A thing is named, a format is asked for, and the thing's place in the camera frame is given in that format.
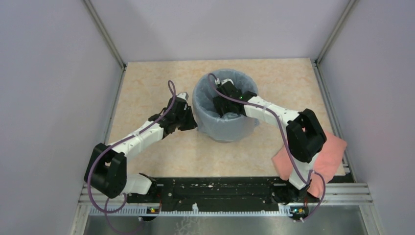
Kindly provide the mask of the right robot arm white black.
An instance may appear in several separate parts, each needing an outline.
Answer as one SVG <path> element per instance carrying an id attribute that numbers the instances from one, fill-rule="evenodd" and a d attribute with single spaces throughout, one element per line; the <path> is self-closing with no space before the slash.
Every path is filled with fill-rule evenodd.
<path id="1" fill-rule="evenodd" d="M 287 196 L 294 202 L 301 201 L 307 195 L 315 161 L 327 141 L 315 113 L 310 109 L 294 111 L 282 108 L 250 91 L 241 93 L 229 79 L 209 84 L 218 94 L 216 98 L 224 101 L 220 110 L 255 118 L 279 128 L 294 169 L 288 179 L 291 185 L 287 188 Z"/>

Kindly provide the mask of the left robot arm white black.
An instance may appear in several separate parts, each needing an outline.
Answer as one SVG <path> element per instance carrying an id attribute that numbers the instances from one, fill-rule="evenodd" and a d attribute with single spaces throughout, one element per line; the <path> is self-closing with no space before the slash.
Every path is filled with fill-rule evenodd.
<path id="1" fill-rule="evenodd" d="M 151 116 L 139 129 L 109 145 L 97 144 L 90 158 L 84 181 L 89 189 L 95 189 L 113 199 L 123 193 L 135 193 L 144 201 L 152 202 L 157 189 L 151 177 L 139 173 L 127 173 L 127 164 L 150 145 L 163 140 L 176 130 L 187 131 L 197 127 L 186 92 L 168 102 L 162 114 Z"/>

